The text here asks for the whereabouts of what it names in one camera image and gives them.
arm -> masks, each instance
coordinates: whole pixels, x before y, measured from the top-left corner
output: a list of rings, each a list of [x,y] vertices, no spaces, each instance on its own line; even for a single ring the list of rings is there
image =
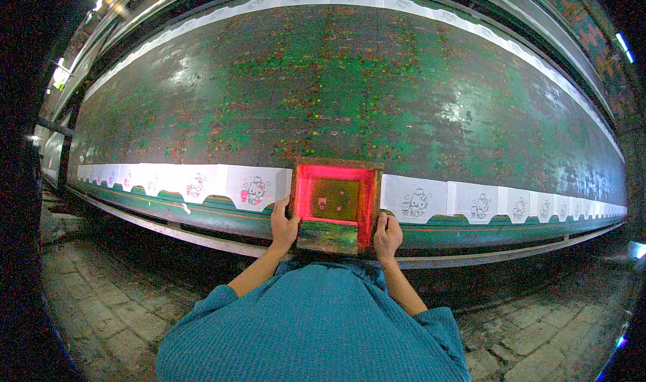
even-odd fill
[[[269,280],[276,272],[280,260],[296,240],[300,217],[294,215],[292,219],[287,220],[285,207],[288,203],[289,197],[276,201],[274,205],[274,211],[271,213],[271,233],[274,235],[274,241],[270,248],[229,283],[238,297],[244,296]]]
[[[263,285],[265,281],[274,275],[280,259],[285,256],[283,250],[283,248],[278,248],[272,244],[258,260],[254,261],[252,265],[229,283],[229,286],[236,291],[238,297],[242,297],[256,287]]]
[[[411,286],[410,282],[402,273],[399,268],[399,263],[395,258],[380,259],[384,275],[386,276],[386,284],[388,285],[388,295],[399,304],[406,313],[415,316],[422,313],[428,308],[417,295],[415,289]]]

teal sweater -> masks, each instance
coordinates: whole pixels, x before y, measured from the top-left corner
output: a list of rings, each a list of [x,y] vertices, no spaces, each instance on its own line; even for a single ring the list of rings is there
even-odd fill
[[[364,272],[310,264],[198,301],[157,354],[165,381],[469,381],[449,308],[411,317]]]

